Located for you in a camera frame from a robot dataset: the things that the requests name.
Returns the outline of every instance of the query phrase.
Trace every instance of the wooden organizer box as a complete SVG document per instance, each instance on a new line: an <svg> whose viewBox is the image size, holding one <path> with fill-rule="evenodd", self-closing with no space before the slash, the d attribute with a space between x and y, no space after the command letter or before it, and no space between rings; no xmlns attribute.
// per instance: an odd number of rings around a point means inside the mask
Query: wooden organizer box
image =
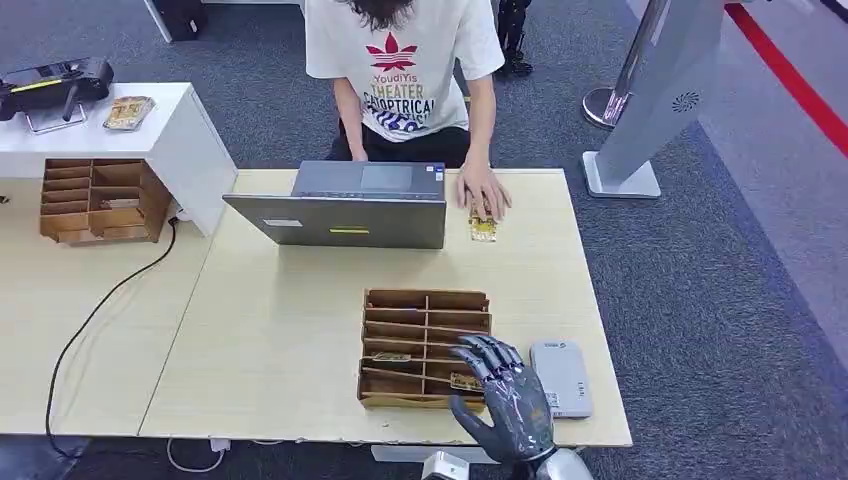
<svg viewBox="0 0 848 480"><path fill-rule="evenodd" d="M171 194L144 160L51 160L41 234L61 243L159 241Z"/></svg>
<svg viewBox="0 0 848 480"><path fill-rule="evenodd" d="M450 348L462 335L491 334L491 318L482 292L366 290L359 400L366 407L448 408L457 394L482 410L482 393L453 388L452 374L472 371Z"/></svg>

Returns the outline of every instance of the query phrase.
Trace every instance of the laptop trackpad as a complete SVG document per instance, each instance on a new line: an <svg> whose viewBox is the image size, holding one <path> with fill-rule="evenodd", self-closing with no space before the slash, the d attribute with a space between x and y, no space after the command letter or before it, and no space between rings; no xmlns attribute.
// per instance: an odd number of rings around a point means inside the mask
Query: laptop trackpad
<svg viewBox="0 0 848 480"><path fill-rule="evenodd" d="M363 190L406 192L412 186L412 166L365 165L362 171Z"/></svg>

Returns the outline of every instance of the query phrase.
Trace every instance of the gray power bank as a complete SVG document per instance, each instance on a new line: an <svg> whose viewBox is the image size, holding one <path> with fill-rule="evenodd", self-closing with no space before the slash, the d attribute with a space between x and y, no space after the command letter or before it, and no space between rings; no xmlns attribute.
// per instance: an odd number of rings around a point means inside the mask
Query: gray power bank
<svg viewBox="0 0 848 480"><path fill-rule="evenodd" d="M530 362L542 381L554 418L586 418L592 415L589 377L580 347L574 342L536 342Z"/></svg>

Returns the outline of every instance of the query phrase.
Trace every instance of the robotic hand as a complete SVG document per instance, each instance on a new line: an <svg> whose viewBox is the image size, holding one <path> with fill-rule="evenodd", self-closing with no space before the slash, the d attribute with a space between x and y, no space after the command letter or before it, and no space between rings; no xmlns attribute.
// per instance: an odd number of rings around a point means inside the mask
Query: robotic hand
<svg viewBox="0 0 848 480"><path fill-rule="evenodd" d="M460 337L462 358L483 385L489 426L454 395L451 411L493 460L513 466L514 479L591 480L577 454L556 450L553 420L542 382L515 347L485 335Z"/></svg>

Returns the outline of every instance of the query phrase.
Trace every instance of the white t-shirt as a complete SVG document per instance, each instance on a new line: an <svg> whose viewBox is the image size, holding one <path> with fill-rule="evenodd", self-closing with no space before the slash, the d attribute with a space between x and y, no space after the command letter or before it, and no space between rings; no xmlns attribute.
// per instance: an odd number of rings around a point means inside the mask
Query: white t-shirt
<svg viewBox="0 0 848 480"><path fill-rule="evenodd" d="M374 32L338 0L306 0L304 16L306 73L347 78L362 123L392 142L468 130L455 59L467 80L504 63L490 0L416 0L400 27Z"/></svg>

